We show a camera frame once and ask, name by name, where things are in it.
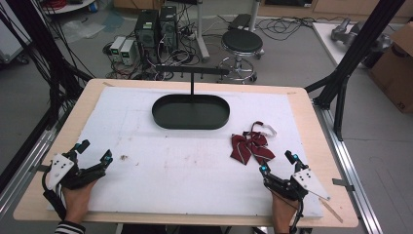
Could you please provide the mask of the black computer tower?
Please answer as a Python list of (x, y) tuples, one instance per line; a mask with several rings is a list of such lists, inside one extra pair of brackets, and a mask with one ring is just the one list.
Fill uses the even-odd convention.
[(177, 49), (177, 9), (175, 6), (163, 6), (160, 12), (160, 26), (164, 51)]
[(160, 40), (159, 11), (144, 9), (140, 12), (134, 27), (135, 39), (140, 53), (140, 60), (145, 62), (145, 56), (150, 50), (155, 50)]

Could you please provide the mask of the black metal frame post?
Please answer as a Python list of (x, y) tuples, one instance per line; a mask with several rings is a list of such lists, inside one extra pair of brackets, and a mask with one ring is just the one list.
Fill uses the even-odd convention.
[(337, 98), (333, 133), (340, 141), (343, 140), (342, 123), (348, 81), (358, 64), (367, 55), (373, 42), (384, 31), (405, 1), (379, 0), (359, 35), (336, 68), (325, 78), (305, 88), (307, 93), (322, 88), (321, 93), (314, 98), (314, 104), (323, 110), (329, 109), (331, 102)]
[(37, 70), (49, 85), (50, 107), (23, 143), (5, 171), (0, 175), (0, 193), (11, 184), (17, 169), (27, 158), (29, 150), (45, 131), (57, 122), (58, 111), (62, 106), (80, 97), (84, 88), (80, 81), (89, 82), (93, 76), (68, 62), (58, 48), (51, 28), (44, 20), (37, 0), (6, 0), (21, 26), (17, 26), (3, 10), (0, 3), (0, 20), (15, 36), (23, 50), (33, 60)]

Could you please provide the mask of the white power supply unit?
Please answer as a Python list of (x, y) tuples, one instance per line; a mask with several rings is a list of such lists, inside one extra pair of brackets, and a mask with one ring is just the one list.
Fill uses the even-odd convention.
[(110, 46), (109, 50), (110, 50), (111, 58), (113, 61), (115, 62), (122, 61), (121, 49), (123, 47), (125, 40), (126, 40), (125, 36), (118, 36), (115, 38), (114, 42)]
[(124, 65), (133, 65), (136, 58), (134, 41), (132, 39), (127, 39), (124, 42), (120, 53)]

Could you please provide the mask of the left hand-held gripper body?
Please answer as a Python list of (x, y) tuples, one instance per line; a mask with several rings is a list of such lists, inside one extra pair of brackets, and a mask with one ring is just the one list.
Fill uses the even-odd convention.
[(50, 166), (46, 188), (53, 189), (60, 183), (71, 190), (78, 189), (103, 176), (105, 172), (87, 172), (87, 169), (80, 169), (75, 161), (71, 161), (62, 154), (56, 154)]

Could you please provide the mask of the dark red striped bow tie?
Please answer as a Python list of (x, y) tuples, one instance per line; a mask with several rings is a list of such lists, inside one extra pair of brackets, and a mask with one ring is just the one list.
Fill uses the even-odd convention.
[(250, 130), (241, 135), (231, 135), (230, 157), (246, 165), (253, 157), (259, 165), (273, 160), (276, 155), (268, 148), (268, 137), (275, 137), (277, 131), (270, 125), (255, 121)]

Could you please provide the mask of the person's left hand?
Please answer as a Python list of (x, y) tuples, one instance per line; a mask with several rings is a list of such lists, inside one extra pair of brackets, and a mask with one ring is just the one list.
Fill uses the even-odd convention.
[(83, 221), (89, 210), (89, 202), (94, 185), (95, 181), (79, 189), (62, 188), (66, 205), (65, 221), (76, 224), (80, 224)]

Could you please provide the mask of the white low platform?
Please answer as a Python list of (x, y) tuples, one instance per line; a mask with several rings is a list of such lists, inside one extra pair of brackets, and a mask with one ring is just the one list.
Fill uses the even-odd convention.
[(338, 39), (332, 39), (332, 32), (340, 26), (340, 23), (320, 23), (314, 22), (313, 28), (320, 39), (328, 55), (335, 65), (338, 65), (351, 44), (356, 40), (359, 32), (359, 24), (349, 22), (343, 32), (339, 32)]

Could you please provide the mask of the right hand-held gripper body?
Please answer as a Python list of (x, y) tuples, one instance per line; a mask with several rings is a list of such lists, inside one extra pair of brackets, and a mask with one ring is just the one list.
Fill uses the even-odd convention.
[(280, 194), (283, 198), (298, 201), (303, 200), (308, 193), (313, 193), (324, 200), (330, 199), (330, 195), (311, 169), (294, 173), (290, 179), (275, 176), (275, 180), (274, 183), (264, 181), (263, 183), (269, 190)]

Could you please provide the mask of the white foam mat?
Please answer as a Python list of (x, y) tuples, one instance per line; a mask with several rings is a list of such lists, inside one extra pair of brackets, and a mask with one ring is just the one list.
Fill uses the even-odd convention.
[(228, 122), (217, 130), (167, 130), (153, 120), (160, 89), (105, 88), (79, 135), (90, 145), (79, 165), (95, 165), (106, 151), (113, 161), (95, 185), (93, 212), (173, 215), (269, 215), (271, 195), (255, 159), (231, 158), (231, 137), (250, 129), (266, 133), (274, 175), (288, 178), (291, 151), (305, 160), (290, 97), (222, 92)]

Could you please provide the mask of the person's right hand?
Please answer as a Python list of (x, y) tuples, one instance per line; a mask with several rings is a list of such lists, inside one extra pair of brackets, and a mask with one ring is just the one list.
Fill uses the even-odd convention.
[(289, 224), (296, 213), (299, 202), (283, 198), (280, 194), (272, 193), (272, 221), (275, 234), (289, 234)]

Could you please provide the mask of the brown cardboard box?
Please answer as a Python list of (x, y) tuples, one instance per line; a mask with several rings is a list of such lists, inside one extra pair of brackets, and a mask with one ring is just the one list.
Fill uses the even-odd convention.
[(402, 113), (413, 113), (413, 21), (391, 35), (393, 43), (369, 76)]

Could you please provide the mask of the black hanger stand with tray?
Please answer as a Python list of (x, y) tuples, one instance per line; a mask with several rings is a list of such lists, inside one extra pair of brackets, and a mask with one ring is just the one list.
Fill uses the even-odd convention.
[(228, 75), (228, 69), (157, 65), (157, 71), (191, 74), (190, 94), (165, 95), (152, 106), (155, 123), (170, 130), (217, 130), (226, 125), (230, 116), (230, 105), (222, 97), (196, 95), (194, 76), (196, 73)]

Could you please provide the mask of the black round stool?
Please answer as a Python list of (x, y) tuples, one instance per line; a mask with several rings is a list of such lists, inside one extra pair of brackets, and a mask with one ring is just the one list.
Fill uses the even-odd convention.
[(221, 80), (226, 78), (233, 81), (241, 81), (242, 83), (246, 80), (255, 82), (257, 80), (257, 72), (248, 58), (261, 58), (262, 39), (254, 32), (248, 30), (231, 29), (222, 35), (221, 46), (225, 51), (232, 54), (231, 57), (224, 58), (217, 65), (218, 68), (229, 71)]

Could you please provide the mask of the grey desk leg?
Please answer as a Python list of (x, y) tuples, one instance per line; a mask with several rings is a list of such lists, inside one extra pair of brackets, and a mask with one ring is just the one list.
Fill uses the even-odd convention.
[(198, 47), (201, 53), (202, 62), (210, 59), (207, 45), (203, 38), (203, 0), (196, 0), (197, 3), (197, 31), (195, 33)]

